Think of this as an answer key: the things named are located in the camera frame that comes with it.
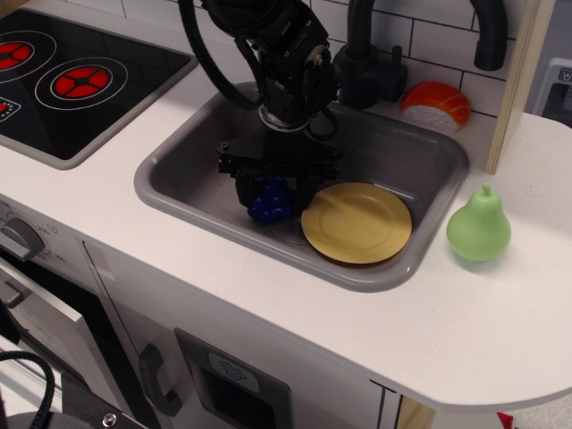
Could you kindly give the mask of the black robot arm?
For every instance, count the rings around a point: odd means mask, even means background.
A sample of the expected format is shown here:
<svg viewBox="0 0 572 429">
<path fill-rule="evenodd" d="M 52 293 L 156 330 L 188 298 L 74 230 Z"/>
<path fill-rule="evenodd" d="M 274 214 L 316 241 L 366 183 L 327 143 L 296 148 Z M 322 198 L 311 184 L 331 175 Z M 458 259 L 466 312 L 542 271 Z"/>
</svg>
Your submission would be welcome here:
<svg viewBox="0 0 572 429">
<path fill-rule="evenodd" d="M 215 26 L 231 36 L 251 70 L 257 96 L 249 98 L 216 65 L 200 34 L 195 7 L 181 1 L 182 25 L 198 62 L 218 91 L 236 106 L 257 111 L 261 127 L 219 145 L 219 170 L 235 180 L 239 202 L 255 206 L 266 178 L 293 179 L 295 209 L 305 209 L 317 186 L 337 176 L 340 150 L 327 146 L 333 131 L 319 135 L 311 121 L 337 97 L 328 33 L 301 1 L 205 1 Z"/>
</svg>

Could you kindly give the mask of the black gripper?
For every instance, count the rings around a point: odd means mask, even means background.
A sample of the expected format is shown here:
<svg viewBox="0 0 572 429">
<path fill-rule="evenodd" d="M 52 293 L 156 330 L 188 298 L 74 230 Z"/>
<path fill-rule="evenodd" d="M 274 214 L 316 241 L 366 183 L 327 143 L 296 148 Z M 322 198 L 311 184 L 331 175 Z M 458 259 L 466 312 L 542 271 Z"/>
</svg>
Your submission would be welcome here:
<svg viewBox="0 0 572 429">
<path fill-rule="evenodd" d="M 258 193 L 257 177 L 296 178 L 294 211 L 311 203 L 320 181 L 337 176 L 339 149 L 311 139 L 304 133 L 282 133 L 261 127 L 249 134 L 225 140 L 217 146 L 218 170 L 235 178 L 243 206 L 252 206 Z"/>
</svg>

